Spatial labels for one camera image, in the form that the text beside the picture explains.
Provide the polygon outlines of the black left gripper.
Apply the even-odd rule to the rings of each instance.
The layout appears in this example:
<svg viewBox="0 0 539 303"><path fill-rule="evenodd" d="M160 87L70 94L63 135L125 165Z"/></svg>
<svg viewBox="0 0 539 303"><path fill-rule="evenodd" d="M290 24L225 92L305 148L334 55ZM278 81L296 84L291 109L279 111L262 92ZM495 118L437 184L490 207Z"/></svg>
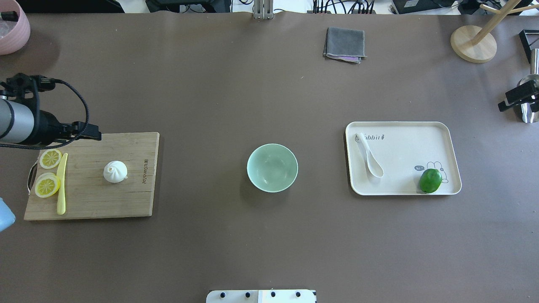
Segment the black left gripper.
<svg viewBox="0 0 539 303"><path fill-rule="evenodd" d="M75 137L100 141L101 136L102 134L97 125L81 121L60 123L52 113L40 111L41 144L66 143Z"/></svg>

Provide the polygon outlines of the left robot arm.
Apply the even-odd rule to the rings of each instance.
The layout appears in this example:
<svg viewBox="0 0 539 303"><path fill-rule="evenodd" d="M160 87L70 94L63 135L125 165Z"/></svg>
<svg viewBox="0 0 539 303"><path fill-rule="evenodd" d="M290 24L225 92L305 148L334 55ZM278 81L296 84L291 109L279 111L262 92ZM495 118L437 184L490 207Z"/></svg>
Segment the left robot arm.
<svg viewBox="0 0 539 303"><path fill-rule="evenodd" d="M98 126L76 121L60 123L54 115L20 102L1 99L1 146L16 149L60 148L79 139L102 140Z"/></svg>

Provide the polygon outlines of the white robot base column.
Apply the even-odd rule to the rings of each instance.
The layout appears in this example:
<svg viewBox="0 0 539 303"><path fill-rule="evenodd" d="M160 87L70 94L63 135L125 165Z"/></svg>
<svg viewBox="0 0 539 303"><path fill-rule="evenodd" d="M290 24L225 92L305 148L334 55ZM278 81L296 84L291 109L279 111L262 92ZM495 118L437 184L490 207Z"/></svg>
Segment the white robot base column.
<svg viewBox="0 0 539 303"><path fill-rule="evenodd" d="M316 291L308 289L214 290L206 303L316 303Z"/></svg>

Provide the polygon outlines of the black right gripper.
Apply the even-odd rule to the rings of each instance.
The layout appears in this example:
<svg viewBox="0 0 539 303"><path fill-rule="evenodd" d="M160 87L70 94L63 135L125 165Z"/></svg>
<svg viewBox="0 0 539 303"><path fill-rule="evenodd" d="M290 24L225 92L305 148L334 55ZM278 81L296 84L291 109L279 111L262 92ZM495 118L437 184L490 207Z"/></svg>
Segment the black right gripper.
<svg viewBox="0 0 539 303"><path fill-rule="evenodd" d="M538 112L539 87L536 80L528 80L505 93L505 100L498 103L500 112L507 111L516 105L530 104L532 112Z"/></svg>

